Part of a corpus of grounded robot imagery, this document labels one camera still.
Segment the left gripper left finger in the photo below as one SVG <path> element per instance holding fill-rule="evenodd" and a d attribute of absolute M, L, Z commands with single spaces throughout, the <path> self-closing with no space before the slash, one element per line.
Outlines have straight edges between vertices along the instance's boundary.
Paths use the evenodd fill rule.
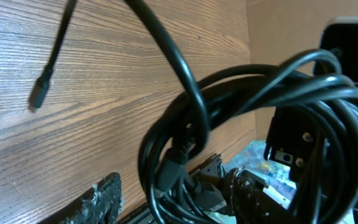
<path fill-rule="evenodd" d="M 112 172 L 41 222 L 46 224 L 117 223 L 121 202 L 121 177 L 119 173 Z"/>

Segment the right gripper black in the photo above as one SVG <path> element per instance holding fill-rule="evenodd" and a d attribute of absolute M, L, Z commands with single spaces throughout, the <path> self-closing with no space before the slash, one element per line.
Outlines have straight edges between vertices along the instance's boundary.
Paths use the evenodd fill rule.
<path fill-rule="evenodd" d="M 315 118 L 296 108 L 281 107 L 275 110 L 266 139 L 264 159 L 288 166 L 289 179 L 299 182 L 316 146 L 326 148 L 322 183 L 330 184 L 331 146 Z"/>

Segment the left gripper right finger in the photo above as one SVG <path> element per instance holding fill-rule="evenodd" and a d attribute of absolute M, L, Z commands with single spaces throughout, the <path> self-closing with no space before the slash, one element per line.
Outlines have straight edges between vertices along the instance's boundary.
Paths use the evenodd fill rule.
<path fill-rule="evenodd" d="M 280 223 L 296 224 L 305 221 L 290 212 L 268 196 L 264 179 L 244 169 L 232 169 L 228 173 L 231 190 L 231 207 L 237 224 Z"/>

